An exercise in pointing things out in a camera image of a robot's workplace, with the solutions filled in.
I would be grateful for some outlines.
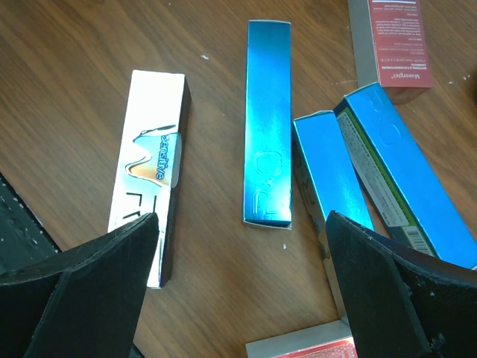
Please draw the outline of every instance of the wood grain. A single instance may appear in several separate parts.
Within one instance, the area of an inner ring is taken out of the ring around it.
[[[244,65],[249,19],[291,21],[294,117],[333,108],[356,88],[346,0],[0,6],[0,171],[62,249],[107,229],[132,70],[187,75],[174,273],[145,299],[135,342],[147,357],[240,357],[337,318],[296,183],[292,231],[241,223]],[[422,8],[435,88],[399,112],[476,235],[477,10]]]

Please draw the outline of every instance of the shiny blue packaging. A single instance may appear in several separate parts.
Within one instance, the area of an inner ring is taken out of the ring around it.
[[[248,23],[243,219],[291,226],[291,24]]]
[[[318,231],[332,211],[373,230],[333,111],[321,111],[294,121],[293,167],[306,209]]]
[[[379,84],[346,95],[335,114],[351,160],[393,239],[467,269],[477,243]]]

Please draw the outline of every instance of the black plastic piece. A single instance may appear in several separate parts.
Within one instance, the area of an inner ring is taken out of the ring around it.
[[[334,212],[326,234],[360,358],[477,357],[477,272]]]

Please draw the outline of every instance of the white toothpaste box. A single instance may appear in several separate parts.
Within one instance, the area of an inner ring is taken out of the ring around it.
[[[171,233],[191,97],[186,76],[134,70],[122,133],[108,231],[141,215],[159,217],[148,287],[171,276]]]

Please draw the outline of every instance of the cardboard box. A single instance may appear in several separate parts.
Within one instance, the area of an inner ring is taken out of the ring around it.
[[[342,321],[306,328],[246,345],[248,358],[356,358],[351,329]]]
[[[190,101],[185,75],[133,71],[108,231],[157,213],[151,288],[163,287],[171,276],[171,232]]]
[[[379,84],[346,95],[335,114],[351,161],[393,239],[474,269],[477,243]]]
[[[323,264],[338,314],[347,322],[324,224],[332,211],[371,230],[373,222],[333,111],[318,112],[293,122],[293,167],[323,246]]]
[[[432,87],[419,0],[348,0],[358,87],[379,82],[396,104]]]
[[[291,25],[248,23],[243,219],[291,226]]]

